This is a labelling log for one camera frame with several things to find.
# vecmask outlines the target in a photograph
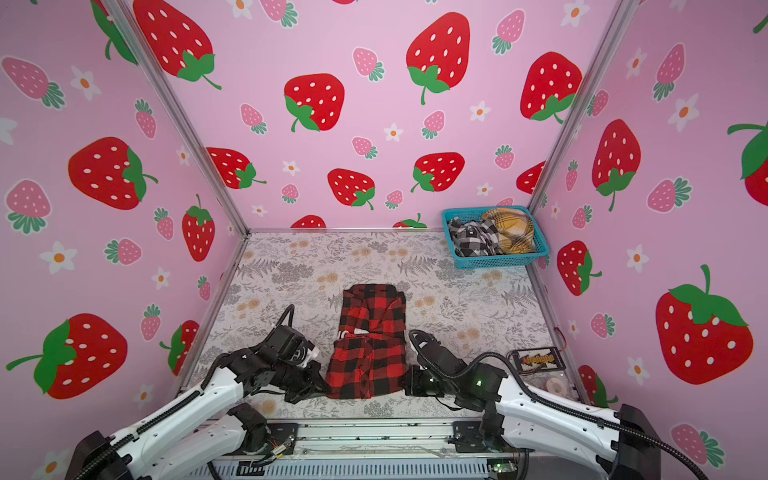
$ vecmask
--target strawberry wallpaper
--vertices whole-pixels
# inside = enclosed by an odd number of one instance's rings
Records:
[[[258,229],[528,204],[615,0],[132,5]]]
[[[713,480],[761,476],[767,6],[642,2],[536,214],[590,400]]]
[[[17,0],[0,31],[0,458],[49,480],[174,394],[239,238],[99,1]]]

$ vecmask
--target plastic basket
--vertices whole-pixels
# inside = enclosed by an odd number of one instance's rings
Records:
[[[503,207],[513,208],[521,210],[527,214],[533,221],[534,235],[533,242],[536,247],[534,253],[521,253],[521,254],[509,254],[509,255],[491,255],[488,257],[460,257],[456,255],[456,249],[454,247],[451,234],[448,232],[448,222],[454,218],[459,218],[462,223],[469,222],[470,220],[481,221],[482,214],[488,210],[493,210],[501,207],[476,207],[476,208],[450,208],[442,212],[442,227],[445,230],[445,238],[448,240],[448,248],[451,250],[453,261],[456,263],[456,268],[467,270],[472,268],[491,268],[495,266],[525,266],[533,263],[537,258],[543,257],[549,254],[549,245],[544,238],[544,234],[536,223],[536,219],[533,218],[531,212],[525,207]]]

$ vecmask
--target clothing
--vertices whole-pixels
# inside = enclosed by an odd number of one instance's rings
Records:
[[[331,399],[369,399],[397,392],[406,373],[406,296],[393,285],[344,290],[339,337],[328,364]]]
[[[454,218],[448,223],[448,232],[459,257],[503,254],[498,247],[501,235],[492,220],[471,220],[462,225],[459,218]]]
[[[500,233],[498,248],[504,254],[533,253],[533,220],[522,210],[494,208],[482,214],[483,220],[490,220]]]

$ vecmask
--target red plaid shirt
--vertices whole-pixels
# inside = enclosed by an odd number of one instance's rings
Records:
[[[355,329],[369,333],[355,334]],[[402,389],[406,373],[406,297],[392,285],[344,290],[339,334],[326,382],[331,399],[369,399]]]

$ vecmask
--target blue basket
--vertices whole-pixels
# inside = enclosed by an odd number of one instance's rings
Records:
[[[456,268],[467,270],[471,268],[491,268],[494,266],[525,266],[534,262],[539,257],[549,254],[549,245],[544,238],[544,234],[536,223],[536,219],[533,218],[531,212],[525,207],[504,207],[514,208],[525,212],[533,221],[534,235],[533,242],[536,246],[535,253],[522,253],[522,254],[510,254],[510,255],[491,255],[489,257],[460,257],[456,255],[456,248],[451,238],[451,234],[448,232],[448,222],[454,218],[459,218],[462,223],[469,222],[470,220],[481,221],[482,214],[488,210],[493,210],[500,207],[477,207],[477,208],[451,208],[442,212],[442,227],[445,229],[445,238],[448,240],[448,248],[451,250],[453,260],[456,262]]]

